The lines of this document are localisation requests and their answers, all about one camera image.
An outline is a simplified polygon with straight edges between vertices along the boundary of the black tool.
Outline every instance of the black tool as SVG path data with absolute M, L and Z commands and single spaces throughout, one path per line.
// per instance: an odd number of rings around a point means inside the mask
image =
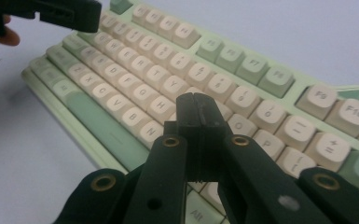
M 0 0 L 0 36 L 4 36 L 4 15 L 40 20 L 82 32 L 98 30 L 102 5 L 96 0 Z
M 359 223 L 359 189 L 334 172 L 286 175 L 250 137 L 232 134 L 213 98 L 176 100 L 144 165 L 82 180 L 55 223 L 185 223 L 187 181 L 218 182 L 231 224 Z

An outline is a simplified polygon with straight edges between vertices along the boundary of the hand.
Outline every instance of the hand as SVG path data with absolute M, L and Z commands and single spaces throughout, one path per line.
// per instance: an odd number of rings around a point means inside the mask
M 5 16 L 4 17 L 5 24 L 8 24 L 10 22 L 10 17 Z M 17 46 L 20 43 L 19 36 L 12 30 L 10 30 L 8 27 L 6 27 L 7 34 L 5 36 L 0 36 L 0 43 L 4 45 L 9 46 Z

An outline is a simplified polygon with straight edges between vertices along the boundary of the white desk surface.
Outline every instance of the white desk surface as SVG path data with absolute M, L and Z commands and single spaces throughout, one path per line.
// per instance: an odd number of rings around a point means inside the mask
M 145 0 L 331 85 L 359 85 L 359 1 Z M 0 46 L 0 223 L 51 223 L 96 168 L 21 80 L 69 30 L 13 18 Z

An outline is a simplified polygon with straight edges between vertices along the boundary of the space bar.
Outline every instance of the space bar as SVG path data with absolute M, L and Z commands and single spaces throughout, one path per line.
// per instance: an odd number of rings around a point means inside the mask
M 72 94 L 66 106 L 127 170 L 146 161 L 148 150 L 87 94 Z

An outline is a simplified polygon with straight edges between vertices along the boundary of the mechanical keyboard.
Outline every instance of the mechanical keyboard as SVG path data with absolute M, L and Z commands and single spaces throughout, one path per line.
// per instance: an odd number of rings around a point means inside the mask
M 101 168 L 145 162 L 175 98 L 203 92 L 287 174 L 322 166 L 359 188 L 359 87 L 331 87 L 140 1 L 111 0 L 22 73 Z M 189 183 L 186 223 L 228 223 L 216 183 Z

